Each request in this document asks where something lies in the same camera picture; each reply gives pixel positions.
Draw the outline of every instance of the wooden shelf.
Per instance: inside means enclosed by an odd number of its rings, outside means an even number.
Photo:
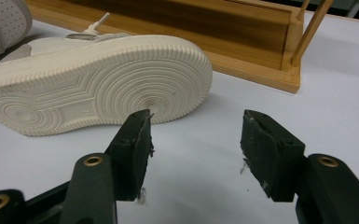
[[[27,3],[34,19],[76,32],[87,29],[110,12],[110,18],[99,28],[103,33],[179,36],[201,47],[215,71],[284,91],[296,92],[300,86],[300,65],[292,64],[297,46],[304,44],[303,14],[297,7],[257,0],[27,0]]]

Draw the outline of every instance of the white surface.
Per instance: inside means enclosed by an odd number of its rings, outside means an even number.
[[[28,40],[68,33],[35,22]],[[195,111],[152,126],[147,205],[117,203],[119,223],[297,223],[295,203],[274,203],[249,170],[240,175],[244,109],[270,115],[307,145],[306,155],[338,157],[359,178],[359,21],[324,19],[303,57],[297,94],[214,73]],[[118,129],[27,137],[0,124],[0,189],[21,189],[30,199],[56,187],[77,159],[103,152]]]

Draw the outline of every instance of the white table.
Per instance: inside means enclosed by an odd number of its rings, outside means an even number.
[[[35,21],[25,41],[69,33]],[[274,203],[249,170],[240,175],[244,109],[280,122],[307,145],[306,156],[337,157],[359,178],[359,21],[324,19],[302,59],[301,80],[291,94],[215,72],[200,107],[152,126],[147,204],[118,202],[119,223],[297,223],[295,203]],[[118,129],[28,137],[0,124],[0,189],[20,189],[28,200],[68,181],[76,160],[105,151]]]

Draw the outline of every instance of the sneaker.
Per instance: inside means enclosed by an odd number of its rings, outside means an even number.
[[[31,26],[31,13],[22,0],[0,0],[0,54],[19,43]]]
[[[212,67],[196,45],[167,35],[43,38],[0,62],[0,122],[26,135],[122,124],[150,109],[178,119],[208,94]]]

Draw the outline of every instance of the wooden rack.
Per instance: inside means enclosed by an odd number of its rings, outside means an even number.
[[[304,11],[258,0],[26,0],[34,19],[76,32],[175,35],[194,42],[214,70],[283,91],[300,87],[301,57],[333,0],[323,0],[303,34]]]

